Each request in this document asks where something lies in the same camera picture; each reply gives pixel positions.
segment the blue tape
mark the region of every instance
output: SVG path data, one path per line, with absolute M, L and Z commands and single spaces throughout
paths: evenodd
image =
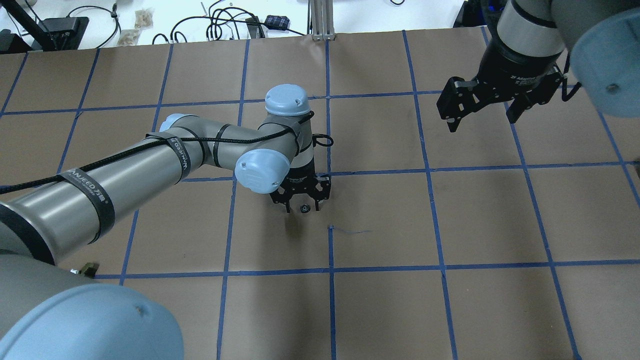
M 324 76 L 326 78 L 326 134 L 331 136 L 331 64 L 329 41 L 324 42 Z M 331 172 L 331 147 L 326 148 L 326 170 Z
M 129 241 L 127 242 L 127 250 L 124 253 L 124 260 L 122 261 L 122 270 L 118 279 L 120 285 L 124 285 L 125 278 L 127 276 L 127 267 L 129 266 L 129 256 L 131 255 L 131 245 L 133 245 L 133 236 L 136 234 L 136 226 L 138 225 L 138 214 L 140 210 L 136 210 L 133 213 L 133 221 L 131 222 L 131 230 L 129 231 Z
M 411 84 L 413 88 L 413 102 L 415 104 L 415 114 L 417 118 L 418 134 L 420 136 L 420 146 L 422 148 L 422 159 L 424 160 L 424 168 L 427 169 L 427 187 L 429 191 L 429 203 L 431 205 L 431 216 L 433 218 L 433 229 L 436 236 L 436 247 L 438 249 L 438 265 L 440 267 L 440 273 L 442 274 L 442 293 L 444 296 L 445 313 L 447 315 L 447 327 L 449 329 L 449 341 L 451 342 L 451 353 L 453 360 L 458 360 L 458 348 L 456 346 L 456 335 L 453 328 L 453 318 L 451 314 L 451 303 L 449 302 L 449 286 L 447 284 L 447 268 L 444 261 L 444 254 L 442 252 L 442 241 L 440 238 L 440 226 L 438 225 L 438 212 L 436 210 L 435 198 L 433 196 L 433 186 L 431 182 L 431 168 L 429 166 L 429 158 L 427 156 L 427 149 L 424 143 L 424 133 L 422 132 L 422 116 L 420 114 L 420 103 L 418 101 L 417 87 L 415 83 L 415 73 L 413 71 L 413 62 L 411 59 L 411 51 L 409 49 L 409 41 L 406 37 L 406 31 L 402 31 L 404 40 L 404 49 L 406 51 L 407 61 L 409 63 L 409 73 L 411 74 Z
M 18 68 L 18 73 L 15 75 L 13 79 L 13 83 L 11 84 L 11 88 L 9 89 L 9 93 L 6 94 L 6 99 L 4 100 L 4 104 L 2 105 L 2 109 L 0 110 L 0 117 L 5 114 L 5 110 L 7 105 L 9 105 L 9 100 L 11 99 L 11 95 L 13 94 L 13 90 L 15 89 L 15 85 L 18 83 L 18 79 L 20 79 L 20 75 L 22 74 L 22 70 L 24 69 L 24 64 L 27 62 L 27 57 L 29 53 L 25 53 L 22 58 L 22 63 L 20 63 L 20 67 Z
M 169 77 L 169 68 L 171 67 L 171 57 L 173 56 L 173 44 L 169 45 L 169 55 L 166 58 L 166 67 L 164 68 L 164 76 L 162 78 L 162 87 L 160 88 L 160 95 L 158 95 L 158 103 L 156 104 L 156 114 L 154 115 L 154 123 L 151 125 L 151 132 L 156 130 L 158 123 L 158 116 L 160 115 L 160 108 L 162 107 L 162 100 L 164 97 L 164 88 L 166 87 L 166 79 Z
M 604 115 L 602 115 L 600 111 L 598 111 L 598 116 L 600 117 L 600 120 L 602 121 L 602 126 L 604 126 L 604 129 L 607 132 L 607 136 L 611 141 L 611 146 L 613 146 L 613 150 L 616 152 L 616 156 L 618 157 L 619 163 L 617 163 L 617 165 L 622 166 L 622 171 L 624 171 L 625 177 L 627 177 L 627 181 L 629 182 L 629 186 L 631 187 L 631 192 L 634 194 L 634 198 L 636 198 L 636 204 L 638 205 L 638 207 L 640 207 L 640 196 L 638 196 L 636 185 L 634 184 L 634 181 L 631 178 L 631 174 L 629 174 L 629 169 L 627 169 L 627 164 L 625 163 L 625 160 L 622 157 L 622 153 L 620 152 L 620 148 L 618 148 L 618 144 L 616 144 L 616 139 L 613 137 L 613 134 L 609 129 L 609 125 L 607 124 L 607 119 L 604 118 Z
M 456 264 L 446 265 L 447 270 L 482 270 L 482 269 L 517 269 L 517 268 L 546 268 L 550 266 L 618 266 L 640 265 L 640 259 L 618 260 L 578 260 L 537 263 L 487 263 L 487 264 Z M 164 279 L 172 277 L 242 277 L 242 276 L 276 276 L 276 275 L 301 275 L 301 274 L 339 274 L 353 272 L 407 272 L 407 271 L 440 271 L 440 265 L 397 265 L 397 266 L 364 266 L 344 268 L 304 268 L 285 270 L 238 270 L 217 272 L 173 272 L 151 274 L 99 274 L 96 279 Z
M 331 95 L 332 99 L 351 99 L 354 97 L 385 97 L 385 96 L 406 96 L 413 95 L 413 92 L 383 92 L 378 94 L 348 94 L 348 95 Z
M 91 78 L 93 77 L 93 71 L 95 70 L 95 65 L 98 63 L 98 56 L 100 56 L 100 49 L 95 50 L 95 56 L 93 57 L 93 64 L 91 65 L 91 71 L 89 71 L 89 77 L 84 84 L 84 90 L 82 92 L 82 97 L 80 98 L 80 104 L 76 109 L 76 116 L 74 117 L 74 121 L 71 124 L 71 130 L 69 131 L 69 136 L 67 137 L 67 143 L 65 144 L 65 149 L 62 151 L 62 157 L 60 158 L 60 163 L 58 164 L 58 172 L 62 171 L 62 166 L 64 165 L 65 158 L 67 158 L 67 152 L 69 151 L 69 145 L 71 144 L 71 138 L 74 135 L 74 131 L 76 130 L 76 124 L 78 122 L 78 118 L 80 114 L 82 114 L 82 105 L 84 104 L 84 98 L 86 97 L 86 92 L 89 90 L 89 84 L 91 83 Z
M 183 183 L 204 183 L 208 181 L 233 181 L 233 177 L 188 177 L 183 179 Z
M 333 228 L 327 229 L 327 238 L 329 246 L 329 316 L 330 316 L 330 332 L 331 332 L 331 359 L 337 358 L 337 345 L 335 339 L 335 274 L 333 262 Z
M 505 109 L 508 108 L 508 104 L 504 103 Z M 579 352 L 578 346 L 575 342 L 575 337 L 573 336 L 573 329 L 571 327 L 571 321 L 569 321 L 569 314 L 566 310 L 566 304 L 564 303 L 564 296 L 562 294 L 562 289 L 560 287 L 560 282 L 558 280 L 556 267 L 554 265 L 554 259 L 551 255 L 551 249 L 549 248 L 549 242 L 547 239 L 547 232 L 545 230 L 545 226 L 542 222 L 542 216 L 540 214 L 540 209 L 538 207 L 538 200 L 536 199 L 536 194 L 533 190 L 533 184 L 531 183 L 531 177 L 529 176 L 529 169 L 527 168 L 527 162 L 524 158 L 524 153 L 522 152 L 522 146 L 520 146 L 520 139 L 518 138 L 518 132 L 516 131 L 516 127 L 514 124 L 511 124 L 511 132 L 513 134 L 513 139 L 516 143 L 516 148 L 518 149 L 518 155 L 520 157 L 520 162 L 522 163 L 522 170 L 524 171 L 524 176 L 527 181 L 527 187 L 529 189 L 529 195 L 531 196 L 531 202 L 533 204 L 533 209 L 536 214 L 536 219 L 538 221 L 538 227 L 540 229 L 540 235 L 542 237 L 542 242 L 545 247 L 545 252 L 547 253 L 547 261 L 549 263 L 549 268 L 551 270 L 551 276 L 554 280 L 554 286 L 556 288 L 556 294 L 558 297 L 558 303 L 560 305 L 560 311 L 562 312 L 564 326 L 566 327 L 567 335 L 569 336 L 569 344 L 571 345 L 571 350 L 573 352 L 573 356 L 576 359 L 582 359 Z
M 156 108 L 156 107 L 157 107 L 157 104 L 123 105 L 123 106 L 106 106 L 106 107 L 103 107 L 103 108 L 82 108 L 82 111 L 149 109 L 149 108 Z
M 237 125 L 242 125 L 242 115 L 244 108 L 244 88 L 246 84 L 246 68 L 249 60 L 249 44 L 250 41 L 247 40 L 244 46 L 244 63 L 242 69 L 242 80 L 240 86 L 240 101 L 238 102 L 238 120 Z M 229 206 L 229 224 L 227 228 L 227 249 L 225 251 L 225 273 L 229 271 L 229 260 L 231 257 L 231 239 L 233 235 L 233 225 L 234 225 L 234 212 L 236 208 L 236 189 L 237 189 L 237 179 L 234 175 L 233 177 L 233 185 L 231 189 L 231 205 Z M 228 275 L 224 275 L 222 278 L 222 291 L 220 294 L 220 317 L 218 320 L 218 344 L 216 349 L 216 360 L 220 360 L 222 356 L 222 335 L 224 331 L 225 324 L 225 309 L 227 306 L 227 284 L 228 284 Z

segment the black plastic part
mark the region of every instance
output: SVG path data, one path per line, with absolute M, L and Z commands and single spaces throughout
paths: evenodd
M 218 130 L 218 134 L 216 134 L 216 139 L 220 139 L 222 138 L 222 134 L 225 132 L 225 130 L 231 126 L 230 124 L 224 124 L 222 125 L 222 127 L 220 128 L 220 130 Z M 218 148 L 220 147 L 220 143 L 216 142 L 215 144 L 213 144 L 213 162 L 214 164 L 216 164 L 217 167 L 220 167 L 220 162 L 218 161 Z
M 0 54 L 20 54 L 31 50 L 24 40 L 10 30 L 0 31 Z
M 80 46 L 86 27 L 89 25 L 89 18 L 56 17 L 44 19 L 39 24 L 44 29 L 43 23 L 51 32 L 58 50 L 76 50 Z
M 116 212 L 109 194 L 94 178 L 79 168 L 72 168 L 58 175 L 80 190 L 93 205 L 100 228 L 89 244 L 95 243 L 113 228 L 116 221 Z
M 34 259 L 55 266 L 49 246 L 31 223 L 2 204 L 0 204 L 0 222 L 22 240 Z
M 331 194 L 331 177 L 316 176 L 316 165 L 311 160 L 303 167 L 292 168 L 280 184 L 280 189 L 282 193 L 276 190 L 270 194 L 271 200 L 275 204 L 284 204 L 287 213 L 291 212 L 291 198 L 297 194 L 309 195 L 315 200 L 316 211 L 320 211 L 320 203 L 328 200 Z
M 563 74 L 555 65 L 558 56 L 535 58 L 514 52 L 493 38 L 484 52 L 478 75 L 470 81 L 452 77 L 438 102 L 438 112 L 454 133 L 463 117 L 489 104 L 514 100 L 507 111 L 514 124 L 525 110 L 546 104 L 556 92 Z
M 286 16 L 267 15 L 264 25 L 269 30 L 287 30 L 291 21 Z
M 476 78 L 450 78 L 436 102 L 440 118 L 447 121 L 449 131 L 455 133 L 463 117 L 489 104 L 514 100 L 507 110 L 509 122 L 515 124 L 525 110 L 535 104 L 548 103 L 558 89 L 563 74 L 557 66 L 549 70 L 531 90 L 522 93 L 503 92 Z
M 503 94 L 526 92 L 538 86 L 559 56 L 560 53 L 544 58 L 522 55 L 511 50 L 499 38 L 492 38 L 476 77 Z
M 264 38 L 264 32 L 260 20 L 257 16 L 249 17 L 246 20 L 246 28 L 249 30 L 249 36 L 251 38 Z
M 147 138 L 164 140 L 171 150 L 175 152 L 175 155 L 178 157 L 178 161 L 180 161 L 180 168 L 182 169 L 182 175 L 176 184 L 189 176 L 189 173 L 191 173 L 191 157 L 189 157 L 189 152 L 184 147 L 184 142 L 182 142 L 179 136 L 171 133 L 159 132 L 148 133 Z
M 16 0 L 0 0 L 6 11 L 33 37 L 34 50 L 55 51 L 56 44 Z
M 508 0 L 468 0 L 462 3 L 454 28 L 471 28 L 487 25 L 491 34 L 495 33 L 502 10 Z

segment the velcro strap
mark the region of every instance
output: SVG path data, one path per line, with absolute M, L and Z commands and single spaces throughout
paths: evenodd
M 184 147 L 184 142 L 182 142 L 182 140 L 180 140 L 178 136 L 171 133 L 149 133 L 147 134 L 147 138 L 166 140 L 167 145 L 169 145 L 169 147 L 173 149 L 175 155 L 180 161 L 180 168 L 182 169 L 180 180 L 189 175 L 189 173 L 191 172 L 191 158 L 189 157 L 189 152 Z
M 95 208 L 95 212 L 98 214 L 100 229 L 89 244 L 95 243 L 102 234 L 106 234 L 111 230 L 115 223 L 116 212 L 113 209 L 111 198 L 109 198 L 107 192 L 94 178 L 79 168 L 67 170 L 59 175 L 64 178 L 66 182 L 82 191 L 93 204 L 93 208 Z
M 291 129 L 294 136 L 296 137 L 296 145 L 298 147 L 296 151 L 296 155 L 298 155 L 301 152 L 301 149 L 305 142 L 304 134 L 302 134 L 302 132 L 300 131 L 302 125 L 299 123 L 299 121 L 300 121 L 300 117 L 288 117 L 288 116 L 274 115 L 274 114 L 268 113 L 267 118 L 258 127 L 258 130 L 263 125 L 266 125 L 266 124 L 276 124 L 283 127 L 288 127 L 289 129 Z

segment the small black object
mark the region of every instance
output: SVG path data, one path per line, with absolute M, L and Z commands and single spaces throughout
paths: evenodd
M 28 46 L 20 36 L 12 34 L 7 29 L 0 31 L 0 54 L 19 54 L 29 50 L 31 46 Z
M 326 143 L 317 141 L 319 138 L 327 139 Z M 333 145 L 333 138 L 324 134 L 313 134 L 312 145 L 320 145 L 323 147 L 330 147 Z M 316 175 L 315 160 L 309 161 L 308 164 L 298 168 L 292 168 L 280 184 L 280 189 L 270 194 L 271 200 L 275 204 L 284 204 L 287 208 L 287 213 L 291 212 L 291 204 L 289 201 L 296 194 L 307 194 L 316 203 L 316 211 L 320 211 L 320 203 L 328 200 L 331 195 L 331 176 L 328 174 Z M 309 205 L 302 205 L 300 211 L 307 213 L 310 211 Z
M 289 29 L 290 20 L 286 16 L 267 15 L 264 25 L 269 30 L 287 30 Z
M 80 270 L 80 275 L 93 279 L 95 278 L 95 273 L 98 272 L 98 267 L 100 267 L 98 263 L 87 263 Z
M 264 32 L 262 31 L 262 25 L 257 16 L 249 17 L 246 19 L 246 28 L 249 30 L 249 36 L 251 38 L 264 38 Z

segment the black cable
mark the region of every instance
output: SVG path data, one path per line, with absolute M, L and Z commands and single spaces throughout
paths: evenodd
M 153 40 L 151 40 L 151 45 L 154 45 L 154 44 L 156 43 L 156 39 L 157 39 L 158 37 L 163 37 L 163 38 L 164 38 L 164 41 L 169 42 L 169 39 L 166 37 L 166 35 L 165 35 L 165 34 L 160 33 L 160 34 L 156 34 L 156 35 L 154 36 L 154 39 L 153 39 Z
M 116 27 L 115 27 L 115 29 L 113 29 L 113 32 L 111 33 L 111 35 L 107 38 L 107 40 L 103 41 L 102 44 L 96 46 L 95 48 L 99 49 L 102 46 L 104 46 L 106 43 L 111 41 L 111 39 L 116 35 L 116 32 L 118 32 L 118 30 L 120 30 L 120 32 L 122 32 L 122 28 L 120 27 L 120 22 L 118 20 L 116 20 Z
M 331 147 L 333 146 L 333 138 L 327 134 L 313 134 L 311 136 L 312 143 L 314 146 L 319 145 L 321 147 Z M 326 139 L 326 143 L 318 141 L 318 139 Z
M 218 26 L 216 26 L 216 32 L 215 34 L 217 34 L 217 30 L 220 29 L 220 36 L 215 36 L 217 40 L 219 40 L 222 37 L 222 25 L 227 25 L 229 28 L 231 28 L 231 25 L 229 25 L 229 21 L 225 21 L 222 24 L 219 23 L 220 21 L 220 15 L 222 15 L 223 12 L 225 12 L 227 15 L 229 15 L 229 17 L 231 19 L 235 19 L 238 16 L 244 15 L 244 14 L 250 14 L 249 12 L 242 10 L 243 12 L 236 14 L 236 15 L 231 15 L 231 13 L 228 11 L 229 8 L 224 8 L 224 9 L 215 9 L 213 11 L 213 15 L 211 15 L 211 24 L 216 24 Z M 236 22 L 234 22 L 234 27 L 236 28 L 236 35 L 237 38 L 240 39 L 240 31 L 238 30 L 238 24 Z
M 224 25 L 226 22 L 239 22 L 241 24 L 251 24 L 251 25 L 263 25 L 263 26 L 266 26 L 266 24 L 263 23 L 263 22 L 248 22 L 248 21 L 245 21 L 245 20 L 235 20 L 235 19 L 219 19 L 219 18 L 213 18 L 213 17 L 209 17 L 209 16 L 189 16 L 189 17 L 185 17 L 184 19 L 178 21 L 178 23 L 176 23 L 176 25 L 173 26 L 173 28 L 171 29 L 171 32 L 169 33 L 169 38 L 171 39 L 171 41 L 175 41 L 175 36 L 174 36 L 175 35 L 175 29 L 178 27 L 178 25 L 182 24 L 183 22 L 185 22 L 187 20 L 191 20 L 191 19 L 216 19 L 216 20 L 224 21 L 220 25 Z M 301 36 L 305 36 L 306 35 L 306 34 L 300 33 L 298 31 L 295 31 L 295 30 L 292 30 L 292 29 L 285 29 L 283 31 L 290 31 L 291 33 L 294 33 L 294 34 L 297 34 L 297 35 L 301 35 Z
M 308 121 L 309 119 L 311 119 L 311 117 L 313 116 L 313 114 L 310 114 L 311 116 L 309 117 L 305 117 L 304 119 L 302 119 L 299 123 L 303 124 L 304 122 Z M 279 131 L 277 133 L 273 133 L 271 135 L 266 135 L 266 136 L 262 136 L 260 138 L 255 138 L 255 139 L 250 139 L 250 140 L 242 140 L 242 139 L 227 139 L 227 138 L 180 138 L 180 140 L 182 140 L 183 142 L 218 142 L 218 143 L 238 143 L 238 144 L 252 144 L 252 143 L 258 143 L 258 142 L 263 142 L 266 140 L 272 140 L 275 138 L 278 138 L 280 136 L 286 135 L 287 133 L 293 132 L 293 130 L 291 128 L 287 128 L 284 129 L 282 131 Z M 94 170 L 96 168 L 99 167 L 103 167 L 105 165 L 108 165 L 110 163 L 116 162 L 118 160 L 127 158 L 133 154 L 136 154 L 138 152 L 147 150 L 147 149 L 151 149 L 152 147 L 156 147 L 158 145 L 162 145 L 162 144 L 167 144 L 166 140 L 158 140 L 158 141 L 153 141 L 153 142 L 149 142 L 149 143 L 144 143 L 142 145 L 133 147 L 129 150 L 126 151 L 122 151 L 119 152 L 118 154 L 114 154 L 109 156 L 108 158 L 104 158 L 102 160 L 96 161 L 94 163 L 90 163 L 89 165 L 85 165 L 83 167 L 80 167 L 80 170 L 84 171 L 84 172 L 88 172 L 91 170 Z M 39 180 L 34 180 L 34 181 L 29 181 L 26 183 L 22 183 L 22 184 L 16 184 L 16 185 L 10 185 L 10 186 L 5 186 L 3 188 L 0 188 L 0 195 L 5 194 L 5 193 L 10 193 L 10 192 L 16 192 L 19 190 L 24 190 L 24 189 L 28 189 L 28 188 L 33 188 L 36 186 L 42 186 L 42 185 L 46 185 L 49 183 L 53 183 L 56 181 L 62 181 L 63 178 L 60 175 L 55 175 L 55 176 L 51 176 L 51 177 L 46 177 L 44 179 L 39 179 Z
M 95 5 L 82 5 L 82 6 L 78 6 L 77 8 L 75 8 L 75 9 L 71 10 L 71 11 L 67 14 L 67 17 L 71 17 L 71 13 L 72 13 L 72 12 L 74 12 L 74 11 L 76 11 L 76 10 L 83 9 L 83 8 L 100 9 L 100 10 L 104 10 L 104 11 L 106 11 L 106 12 L 111 13 L 111 10 L 109 10 L 109 9 L 107 9 L 107 8 L 103 8 L 103 7 L 101 7 L 101 6 L 95 6 Z
M 171 39 L 171 41 L 175 41 L 175 38 L 173 37 L 173 34 L 175 33 L 175 28 L 178 27 L 178 25 L 182 24 L 183 22 L 187 21 L 187 20 L 191 20 L 191 19 L 211 19 L 209 16 L 189 16 L 189 17 L 185 17 L 184 19 L 178 21 L 175 25 L 173 25 L 173 28 L 171 29 L 171 32 L 169 32 L 169 38 Z
M 36 20 L 40 21 L 40 23 L 42 24 L 42 27 L 47 31 L 47 35 L 49 36 L 49 38 L 51 39 L 51 41 L 53 42 L 53 47 L 55 50 L 58 50 L 58 45 L 56 44 L 56 41 L 53 39 L 53 36 L 51 36 L 51 31 L 49 31 L 49 28 L 47 27 L 47 24 L 45 24 L 42 19 L 38 16 L 38 14 L 36 14 L 35 11 L 33 11 L 33 8 L 31 7 L 31 4 L 29 4 L 28 0 L 24 1 L 25 4 L 27 4 L 27 7 L 29 8 L 29 10 L 31 10 L 31 12 L 33 13 L 33 16 L 36 17 Z
M 570 64 L 571 64 L 570 55 L 567 54 L 566 55 L 566 61 L 564 63 L 564 71 L 563 71 L 564 78 L 562 79 L 562 101 L 564 101 L 564 102 L 567 102 L 567 101 L 571 100 L 571 98 L 575 95 L 575 93 L 577 93 L 578 90 L 580 90 L 580 88 L 582 87 L 582 83 L 577 82 L 573 86 L 571 91 L 567 94 L 567 92 L 566 92 L 567 82 L 568 82 L 567 74 L 569 73 Z
M 211 17 L 211 9 L 212 9 L 214 6 L 216 6 L 217 4 L 220 4 L 220 3 L 221 3 L 221 2 L 223 2 L 223 1 L 224 1 L 224 0 L 218 0 L 218 1 L 216 1 L 215 3 L 213 3 L 213 4 L 209 7 L 209 12 L 208 12 L 209 17 Z
M 178 34 L 182 35 L 182 38 L 184 39 L 184 42 L 188 42 L 187 41 L 187 37 L 184 36 L 184 34 L 181 31 L 176 31 L 175 32 L 175 42 L 178 42 Z
M 311 1 L 307 1 L 307 35 L 311 34 Z
M 15 21 L 13 20 L 13 17 L 11 16 L 11 14 L 9 14 L 9 12 L 7 12 L 6 15 L 9 16 L 9 20 L 11 20 L 11 22 L 15 26 L 15 31 L 18 34 L 18 36 L 22 38 L 22 34 L 20 33 L 20 28 L 18 28 L 18 24 L 15 23 Z
M 241 16 L 241 15 L 244 15 L 244 14 L 249 15 L 249 16 L 250 16 L 251 18 L 253 18 L 253 19 L 258 19 L 258 17 L 257 17 L 257 16 L 255 16 L 255 14 L 254 14 L 254 13 L 252 13 L 252 12 L 248 12 L 248 11 L 246 11 L 245 9 L 238 8 L 238 7 L 236 7 L 236 6 L 228 6 L 228 7 L 224 8 L 224 9 L 222 9 L 222 10 L 223 10 L 223 11 L 225 11 L 226 13 L 229 13 L 229 12 L 228 12 L 229 10 L 239 10 L 239 11 L 241 12 L 241 13 L 238 13 L 237 15 L 235 15 L 235 16 L 230 16 L 231 20 L 234 20 L 236 17 Z M 262 28 L 260 27 L 260 28 L 259 28 L 259 30 L 260 30 L 260 36 L 264 38 L 265 36 L 264 36 L 264 32 L 263 32 Z
M 116 11 L 118 10 L 118 4 L 114 3 L 113 6 L 111 7 L 111 10 L 107 9 L 107 8 L 103 8 L 101 6 L 95 6 L 95 5 L 82 5 L 82 6 L 78 6 L 77 8 L 71 10 L 68 14 L 67 17 L 71 17 L 71 14 L 76 11 L 76 10 L 80 10 L 80 9 L 98 9 L 98 10 L 104 10 L 106 12 L 108 12 L 111 16 L 111 18 L 113 20 L 115 20 L 116 22 L 116 26 L 113 29 L 113 32 L 111 33 L 111 35 L 107 38 L 107 40 L 103 41 L 100 45 L 98 45 L 96 47 L 96 49 L 101 48 L 102 46 L 104 46 L 105 44 L 107 44 L 109 41 L 111 41 L 111 39 L 116 35 L 116 33 L 118 32 L 118 30 L 120 30 L 120 32 L 122 32 L 122 28 L 120 27 L 120 21 L 118 20 L 118 13 L 116 13 Z

